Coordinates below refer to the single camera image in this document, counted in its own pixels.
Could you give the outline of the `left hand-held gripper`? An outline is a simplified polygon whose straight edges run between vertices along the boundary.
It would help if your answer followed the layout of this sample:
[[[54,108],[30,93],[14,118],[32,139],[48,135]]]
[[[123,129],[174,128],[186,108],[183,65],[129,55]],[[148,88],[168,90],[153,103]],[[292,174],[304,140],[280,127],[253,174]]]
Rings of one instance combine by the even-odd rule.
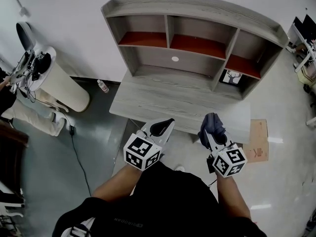
[[[164,146],[174,129],[173,118],[158,118],[144,125],[144,131],[132,133],[123,147],[124,161],[144,171],[160,160]]]

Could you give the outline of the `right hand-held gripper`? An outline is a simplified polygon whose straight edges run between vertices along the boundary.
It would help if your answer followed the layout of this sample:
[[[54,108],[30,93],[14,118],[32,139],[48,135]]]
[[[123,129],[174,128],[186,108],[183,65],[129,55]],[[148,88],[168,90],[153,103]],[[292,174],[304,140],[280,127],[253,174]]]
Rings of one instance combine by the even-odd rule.
[[[217,151],[217,142],[211,133],[206,132],[212,166],[223,178],[231,177],[241,172],[247,163],[247,157],[238,144],[234,143],[229,134],[223,134],[223,145],[227,146]]]

